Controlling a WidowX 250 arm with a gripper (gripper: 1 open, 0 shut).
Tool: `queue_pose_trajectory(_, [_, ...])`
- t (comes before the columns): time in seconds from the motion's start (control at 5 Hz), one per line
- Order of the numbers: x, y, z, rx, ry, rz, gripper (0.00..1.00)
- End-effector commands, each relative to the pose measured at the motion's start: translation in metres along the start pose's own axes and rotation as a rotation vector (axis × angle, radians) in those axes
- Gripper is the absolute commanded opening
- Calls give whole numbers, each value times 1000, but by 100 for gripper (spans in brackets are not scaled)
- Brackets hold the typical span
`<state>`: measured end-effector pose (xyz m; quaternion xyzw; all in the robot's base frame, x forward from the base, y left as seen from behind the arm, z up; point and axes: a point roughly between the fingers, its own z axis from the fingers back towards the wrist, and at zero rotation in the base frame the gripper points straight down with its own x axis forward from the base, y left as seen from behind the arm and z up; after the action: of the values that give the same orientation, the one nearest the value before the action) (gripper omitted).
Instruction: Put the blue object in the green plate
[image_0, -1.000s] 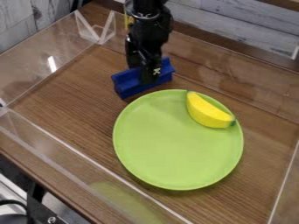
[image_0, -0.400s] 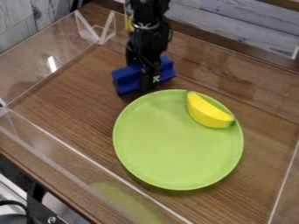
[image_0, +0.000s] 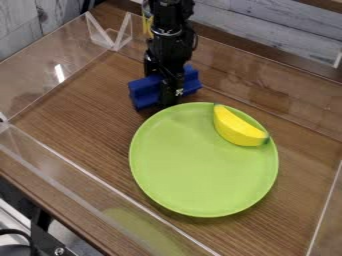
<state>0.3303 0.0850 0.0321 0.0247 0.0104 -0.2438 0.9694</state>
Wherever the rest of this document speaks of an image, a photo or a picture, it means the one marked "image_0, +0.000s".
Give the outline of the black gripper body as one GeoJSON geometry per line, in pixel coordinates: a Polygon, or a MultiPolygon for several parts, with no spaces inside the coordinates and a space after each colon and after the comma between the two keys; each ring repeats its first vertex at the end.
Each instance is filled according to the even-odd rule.
{"type": "Polygon", "coordinates": [[[160,29],[150,29],[153,37],[146,40],[144,58],[150,56],[160,63],[160,74],[173,76],[184,74],[184,64],[192,57],[197,45],[197,35],[192,28],[169,33],[160,29]]]}

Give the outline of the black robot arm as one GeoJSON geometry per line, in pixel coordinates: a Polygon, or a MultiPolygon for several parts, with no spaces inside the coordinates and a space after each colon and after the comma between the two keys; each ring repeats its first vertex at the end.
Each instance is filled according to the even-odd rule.
{"type": "Polygon", "coordinates": [[[152,16],[144,53],[144,75],[158,74],[158,105],[169,107],[183,96],[184,64],[196,49],[197,35],[189,17],[193,0],[148,0],[152,16]]]}

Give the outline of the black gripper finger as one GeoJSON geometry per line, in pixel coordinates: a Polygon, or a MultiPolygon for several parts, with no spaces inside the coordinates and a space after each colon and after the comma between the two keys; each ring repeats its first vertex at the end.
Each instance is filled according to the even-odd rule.
{"type": "Polygon", "coordinates": [[[160,73],[160,63],[156,58],[146,56],[144,58],[144,76],[160,73]]]}
{"type": "Polygon", "coordinates": [[[160,84],[160,105],[169,107],[177,104],[183,95],[184,74],[176,73],[173,76],[166,76],[160,84]]]}

